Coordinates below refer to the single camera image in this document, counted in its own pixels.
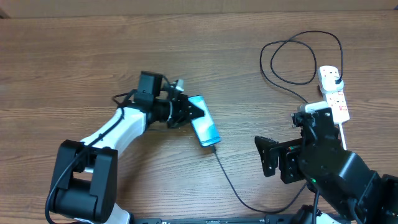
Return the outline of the blue Samsung Galaxy smartphone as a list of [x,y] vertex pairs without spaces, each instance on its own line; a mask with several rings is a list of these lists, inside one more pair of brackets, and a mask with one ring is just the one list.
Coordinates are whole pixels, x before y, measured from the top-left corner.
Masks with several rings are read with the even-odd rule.
[[214,145],[221,141],[221,136],[216,128],[215,122],[211,117],[204,97],[201,95],[188,98],[194,106],[204,111],[204,116],[193,119],[191,124],[202,147]]

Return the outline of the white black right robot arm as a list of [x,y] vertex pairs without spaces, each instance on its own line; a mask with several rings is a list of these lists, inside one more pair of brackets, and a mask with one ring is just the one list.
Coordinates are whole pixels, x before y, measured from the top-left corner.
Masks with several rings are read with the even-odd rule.
[[331,108],[292,115],[301,137],[277,142],[254,138],[266,177],[280,170],[285,184],[306,180],[337,212],[357,223],[397,223],[397,177],[379,175],[343,149]]

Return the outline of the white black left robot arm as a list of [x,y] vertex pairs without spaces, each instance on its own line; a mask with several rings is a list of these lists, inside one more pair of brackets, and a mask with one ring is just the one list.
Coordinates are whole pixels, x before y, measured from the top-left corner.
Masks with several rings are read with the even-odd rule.
[[115,114],[99,130],[59,146],[45,203],[48,223],[51,213],[73,223],[134,223],[116,203],[119,157],[154,122],[175,129],[205,115],[184,94],[183,80],[169,82],[159,73],[142,71],[138,87],[119,96],[112,98]]

